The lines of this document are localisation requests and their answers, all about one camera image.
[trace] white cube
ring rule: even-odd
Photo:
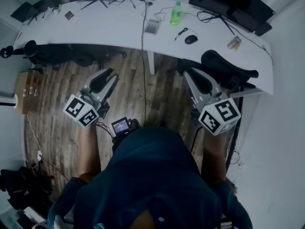
[[[86,103],[75,95],[71,95],[63,111],[82,127],[87,127],[99,117],[91,104]]]
[[[206,105],[199,117],[199,122],[213,135],[231,129],[241,115],[232,98]]]

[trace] black mouse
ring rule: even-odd
[[[186,37],[184,41],[186,44],[192,44],[192,43],[198,41],[198,37],[196,37],[195,35],[190,35],[190,36]]]

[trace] table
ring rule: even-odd
[[[18,35],[19,38],[17,37],[13,46],[17,49],[23,47],[28,41],[35,40],[37,44],[85,43],[141,49],[145,3],[139,0],[132,1],[136,9],[129,0],[119,6],[109,5],[108,9],[100,2],[83,10],[81,8],[89,1],[62,4],[59,14],[55,12],[49,15],[50,12],[46,12],[43,18],[42,13],[37,16],[37,21],[33,20],[29,26],[23,26]],[[182,14],[181,23],[172,26],[169,23],[172,9],[168,7],[174,6],[175,1],[154,0],[152,2],[153,5],[147,9],[147,19],[156,19],[153,16],[154,13],[159,12],[162,8],[167,9],[163,9],[166,16],[157,35],[145,33],[143,36],[143,49],[148,52],[151,74],[155,74],[154,52],[201,62],[201,55],[205,51],[215,50],[235,66],[259,72],[258,78],[251,78],[248,81],[254,84],[256,89],[250,89],[241,95],[261,92],[273,94],[272,60],[263,49],[240,36],[242,43],[239,50],[237,52],[229,50],[227,44],[234,36],[226,25],[220,19],[211,20],[209,23],[200,22],[196,17],[200,9],[190,4],[181,4],[182,11],[190,14]],[[68,11],[74,14],[69,21],[64,17]],[[210,16],[210,14],[202,13],[200,18]],[[195,31],[199,40],[190,45],[184,43],[186,36],[194,34],[188,30],[174,41],[178,32],[182,31],[184,27]],[[238,30],[258,45],[264,46],[271,54],[268,43],[263,39],[240,28]]]

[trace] plastic bottle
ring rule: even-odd
[[[172,25],[179,25],[180,23],[180,14],[181,14],[181,3],[178,1],[176,5],[173,7],[172,16],[170,23]]]

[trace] person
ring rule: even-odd
[[[50,228],[214,229],[223,215],[251,229],[225,182],[222,136],[205,132],[202,172],[178,134],[164,127],[131,132],[101,171],[96,125],[82,128],[78,178],[49,211]]]

